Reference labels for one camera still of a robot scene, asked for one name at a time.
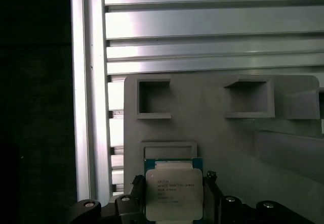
silver bolt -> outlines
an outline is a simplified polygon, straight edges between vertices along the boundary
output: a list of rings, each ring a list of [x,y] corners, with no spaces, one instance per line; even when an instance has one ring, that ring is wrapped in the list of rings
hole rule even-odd
[[[85,204],[85,207],[92,207],[92,206],[94,206],[95,205],[95,203],[93,203],[93,202],[87,202],[86,204]]]
[[[268,202],[264,203],[263,206],[266,208],[273,208],[273,204],[268,203]]]
[[[234,201],[235,201],[235,198],[229,196],[229,197],[226,198],[226,200],[227,200],[228,202],[234,202]]]

square slot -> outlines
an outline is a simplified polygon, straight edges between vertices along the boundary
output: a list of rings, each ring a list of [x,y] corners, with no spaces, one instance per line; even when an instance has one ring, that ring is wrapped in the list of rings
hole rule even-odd
[[[323,119],[324,90],[322,87],[286,96],[287,119]]]
[[[274,117],[273,89],[270,80],[238,80],[225,86],[230,95],[227,118]]]
[[[138,82],[138,112],[140,119],[171,118],[170,80]]]

black background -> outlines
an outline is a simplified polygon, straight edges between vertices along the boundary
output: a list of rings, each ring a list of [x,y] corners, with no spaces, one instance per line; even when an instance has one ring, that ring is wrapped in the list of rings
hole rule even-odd
[[[76,202],[70,0],[0,0],[0,11],[8,223],[63,223]]]

screw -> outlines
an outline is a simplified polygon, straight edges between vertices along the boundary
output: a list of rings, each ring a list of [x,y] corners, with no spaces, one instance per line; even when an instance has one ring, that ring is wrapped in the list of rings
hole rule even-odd
[[[273,208],[273,204],[268,203],[268,202],[264,203],[263,206],[266,208]]]
[[[226,198],[226,200],[227,200],[228,202],[234,202],[234,201],[235,201],[235,198],[234,198],[234,197],[231,197],[231,196],[228,196],[228,197]]]
[[[95,203],[93,203],[93,202],[87,202],[86,204],[85,204],[85,207],[92,207],[92,206],[94,206],[95,205]]]

vertical metal bar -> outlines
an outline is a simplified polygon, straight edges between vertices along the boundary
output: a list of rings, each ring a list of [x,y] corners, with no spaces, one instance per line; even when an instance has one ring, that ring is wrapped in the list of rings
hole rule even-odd
[[[94,153],[97,199],[106,205],[112,196],[104,0],[89,0],[93,90]]]
[[[77,199],[95,199],[88,0],[71,0]]]

